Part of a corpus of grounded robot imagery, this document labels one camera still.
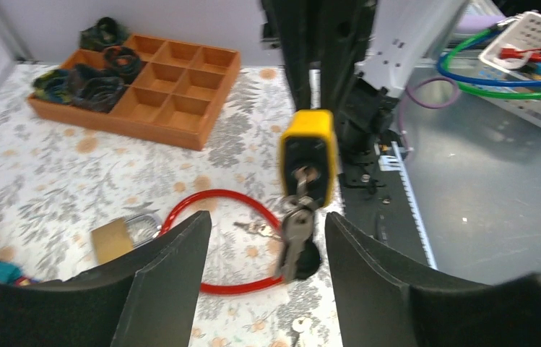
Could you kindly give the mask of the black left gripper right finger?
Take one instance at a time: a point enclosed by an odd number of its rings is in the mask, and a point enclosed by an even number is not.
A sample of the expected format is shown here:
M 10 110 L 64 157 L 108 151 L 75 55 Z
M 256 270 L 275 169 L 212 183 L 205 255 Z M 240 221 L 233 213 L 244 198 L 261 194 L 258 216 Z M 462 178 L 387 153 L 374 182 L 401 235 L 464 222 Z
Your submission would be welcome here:
M 541 346 L 541 273 L 489 286 L 434 270 L 325 220 L 344 346 Z

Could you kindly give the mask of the brass padlock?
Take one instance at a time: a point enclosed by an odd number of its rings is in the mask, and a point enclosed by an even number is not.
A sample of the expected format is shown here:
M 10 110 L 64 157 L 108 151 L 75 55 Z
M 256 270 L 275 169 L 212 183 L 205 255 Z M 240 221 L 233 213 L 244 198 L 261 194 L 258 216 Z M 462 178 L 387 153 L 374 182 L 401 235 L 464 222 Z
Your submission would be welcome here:
M 150 243 L 160 234 L 162 221 L 155 213 L 121 217 L 90 232 L 93 254 L 99 265 Z

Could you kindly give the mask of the silver keys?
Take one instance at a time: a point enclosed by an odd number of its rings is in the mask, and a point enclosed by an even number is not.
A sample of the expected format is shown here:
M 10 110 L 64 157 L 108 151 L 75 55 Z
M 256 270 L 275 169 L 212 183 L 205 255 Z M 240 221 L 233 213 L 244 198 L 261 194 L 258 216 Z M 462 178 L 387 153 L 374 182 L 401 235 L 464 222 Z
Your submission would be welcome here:
M 280 239 L 280 235 L 273 229 L 273 227 L 260 222 L 234 222 L 233 225 L 248 234 L 262 236 L 270 239 Z
M 315 274 L 321 266 L 318 247 L 313 242 L 316 203 L 307 193 L 307 183 L 317 178 L 310 166 L 294 171 L 296 190 L 286 198 L 291 208 L 281 224 L 283 250 L 275 276 L 283 283 L 305 280 Z

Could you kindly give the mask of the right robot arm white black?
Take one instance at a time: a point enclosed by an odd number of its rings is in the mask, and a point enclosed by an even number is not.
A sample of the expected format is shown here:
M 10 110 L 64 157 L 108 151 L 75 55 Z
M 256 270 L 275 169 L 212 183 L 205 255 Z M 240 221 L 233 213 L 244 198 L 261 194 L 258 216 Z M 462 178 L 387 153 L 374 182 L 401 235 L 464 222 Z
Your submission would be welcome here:
M 295 108 L 311 107 L 309 72 L 320 72 L 319 102 L 334 115 L 346 113 L 355 95 L 356 66 L 365 64 L 373 102 L 348 124 L 341 139 L 358 151 L 371 135 L 375 116 L 392 112 L 419 60 L 452 33 L 465 1 L 263 1 L 262 40 L 282 53 Z

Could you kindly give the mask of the yellow small padlock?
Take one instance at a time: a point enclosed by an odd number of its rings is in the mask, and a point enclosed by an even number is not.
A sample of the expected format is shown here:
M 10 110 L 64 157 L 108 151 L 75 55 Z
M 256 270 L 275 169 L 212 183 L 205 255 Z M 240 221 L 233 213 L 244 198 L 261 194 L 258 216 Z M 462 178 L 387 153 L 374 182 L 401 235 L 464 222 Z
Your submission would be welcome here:
M 332 201 L 337 141 L 334 117 L 326 109 L 296 111 L 278 145 L 280 180 L 284 195 L 296 195 L 298 174 L 306 174 L 306 195 L 317 207 Z

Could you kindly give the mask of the silver padlock key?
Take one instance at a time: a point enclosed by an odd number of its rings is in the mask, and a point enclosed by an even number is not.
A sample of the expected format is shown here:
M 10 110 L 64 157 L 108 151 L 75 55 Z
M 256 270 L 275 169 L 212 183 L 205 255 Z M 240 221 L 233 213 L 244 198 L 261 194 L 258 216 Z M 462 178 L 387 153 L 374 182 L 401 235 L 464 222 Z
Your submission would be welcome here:
M 293 346 L 313 347 L 312 320 L 309 317 L 298 317 L 292 322 L 292 331 L 295 333 Z

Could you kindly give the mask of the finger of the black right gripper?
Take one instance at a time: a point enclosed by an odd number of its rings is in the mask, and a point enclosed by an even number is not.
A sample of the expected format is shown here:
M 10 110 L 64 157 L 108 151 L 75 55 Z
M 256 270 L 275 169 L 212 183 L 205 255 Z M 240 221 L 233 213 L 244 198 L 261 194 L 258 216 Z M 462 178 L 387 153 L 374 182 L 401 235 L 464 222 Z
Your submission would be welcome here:
M 375 1 L 323 1 L 319 19 L 321 107 L 339 111 L 352 87 L 355 64 L 364 60 L 376 13 Z
M 311 107 L 308 29 L 315 9 L 312 1 L 262 1 L 267 19 L 263 39 L 282 52 L 285 77 L 296 110 Z

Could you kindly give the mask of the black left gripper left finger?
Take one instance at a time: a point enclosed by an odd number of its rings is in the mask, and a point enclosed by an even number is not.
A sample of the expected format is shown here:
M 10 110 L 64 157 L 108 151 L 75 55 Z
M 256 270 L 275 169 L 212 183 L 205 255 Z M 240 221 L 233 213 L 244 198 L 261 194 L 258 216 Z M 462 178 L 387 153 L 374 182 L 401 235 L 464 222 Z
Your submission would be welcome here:
M 0 284 L 0 346 L 187 346 L 211 230 L 200 211 L 69 280 Z

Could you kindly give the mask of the red cable lock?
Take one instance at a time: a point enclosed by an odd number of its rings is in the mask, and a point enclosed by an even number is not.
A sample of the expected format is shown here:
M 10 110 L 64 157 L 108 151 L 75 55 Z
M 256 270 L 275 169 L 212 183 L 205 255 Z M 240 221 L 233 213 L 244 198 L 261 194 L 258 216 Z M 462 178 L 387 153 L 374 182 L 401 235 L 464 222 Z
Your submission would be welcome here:
M 251 235 L 234 222 L 265 223 L 280 235 L 280 224 L 291 209 L 280 193 L 255 200 L 240 192 L 209 189 L 203 192 L 173 191 L 158 196 L 155 206 L 163 222 L 161 234 L 195 212 L 207 211 L 211 234 L 200 285 L 203 299 L 244 299 L 271 296 L 279 301 L 296 296 L 326 298 L 331 285 L 325 284 L 326 265 L 306 280 L 283 283 L 274 276 L 283 249 L 282 239 Z

